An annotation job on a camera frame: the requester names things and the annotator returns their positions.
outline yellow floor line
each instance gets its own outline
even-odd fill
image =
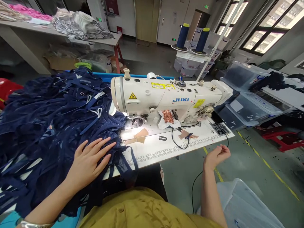
[[[204,147],[204,151],[205,151],[206,155],[208,155],[208,151],[207,151],[206,147]],[[215,171],[215,173],[217,174],[219,180],[220,180],[221,182],[224,182],[224,180],[223,180],[221,174],[219,173],[219,171],[218,171],[218,169],[217,169],[216,167],[214,168],[214,171]]]
[[[263,160],[263,162],[266,164],[266,166],[272,171],[274,172],[275,176],[285,185],[286,188],[288,188],[288,190],[291,192],[291,194],[294,195],[294,197],[300,201],[300,199],[298,198],[298,196],[295,194],[295,192],[285,183],[285,181],[283,181],[283,179],[273,170],[273,168],[271,168],[271,166],[265,161],[264,158],[262,158],[259,153],[249,144],[249,142],[244,139],[244,137],[241,135],[241,133],[239,131],[237,131],[239,136],[247,143],[248,146],[250,146],[250,148]]]

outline yellow shirt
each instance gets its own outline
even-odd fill
[[[185,214],[165,202],[156,192],[137,187],[111,195],[101,207],[93,207],[83,218],[80,228],[221,228],[199,215]]]

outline green basket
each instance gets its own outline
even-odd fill
[[[80,67],[80,66],[82,66],[82,67],[87,67],[87,68],[89,68],[90,70],[92,70],[92,65],[89,64],[89,63],[79,62],[79,63],[75,63],[74,66],[77,67],[77,68]]]

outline folded clothes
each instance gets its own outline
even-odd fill
[[[58,9],[52,24],[58,32],[66,34],[69,39],[114,39],[114,35],[109,30],[81,11],[74,13],[66,9]]]
[[[122,154],[119,131],[126,117],[108,114],[112,103],[109,84],[88,68],[28,81],[23,90],[9,96],[0,114],[0,214],[16,204],[25,218],[66,177],[76,148],[85,140],[111,137],[117,144],[108,152],[111,160],[95,181],[78,192],[61,214],[76,216],[87,194],[98,195],[102,203],[107,184],[102,179],[110,167],[123,178],[131,176]],[[131,149],[135,168],[138,168]]]
[[[29,21],[32,18],[10,8],[8,4],[0,0],[0,20],[2,21]]]
[[[41,19],[41,20],[45,20],[45,21],[49,21],[49,22],[53,19],[53,17],[50,15],[42,14],[32,8],[27,8],[26,6],[23,6],[21,4],[17,4],[17,5],[9,4],[9,6],[11,9],[13,9],[25,16],[30,16],[33,18],[37,18],[37,19]]]

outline bracelet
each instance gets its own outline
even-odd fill
[[[55,223],[50,224],[33,224],[29,223],[25,220],[21,221],[21,227],[22,228],[51,228]]]

